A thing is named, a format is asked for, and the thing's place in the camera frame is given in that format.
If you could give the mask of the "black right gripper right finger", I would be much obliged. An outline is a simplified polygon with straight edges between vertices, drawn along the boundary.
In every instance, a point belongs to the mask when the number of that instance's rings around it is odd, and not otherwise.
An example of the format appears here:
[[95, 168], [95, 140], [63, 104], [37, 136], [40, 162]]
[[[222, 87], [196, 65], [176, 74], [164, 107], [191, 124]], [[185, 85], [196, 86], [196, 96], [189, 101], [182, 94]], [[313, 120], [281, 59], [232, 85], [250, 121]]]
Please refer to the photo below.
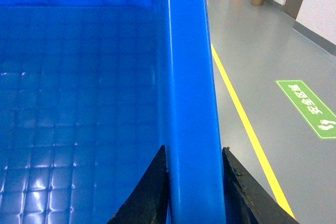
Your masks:
[[297, 223], [233, 155], [222, 150], [227, 223]]

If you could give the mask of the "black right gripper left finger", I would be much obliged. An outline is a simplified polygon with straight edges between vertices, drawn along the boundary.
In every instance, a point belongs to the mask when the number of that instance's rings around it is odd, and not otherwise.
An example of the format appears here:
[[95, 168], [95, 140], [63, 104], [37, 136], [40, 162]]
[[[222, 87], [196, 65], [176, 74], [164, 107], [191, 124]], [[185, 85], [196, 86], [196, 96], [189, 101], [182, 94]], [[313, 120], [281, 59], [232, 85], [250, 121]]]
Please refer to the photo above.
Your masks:
[[131, 195], [108, 223], [166, 223], [168, 172], [162, 145]]

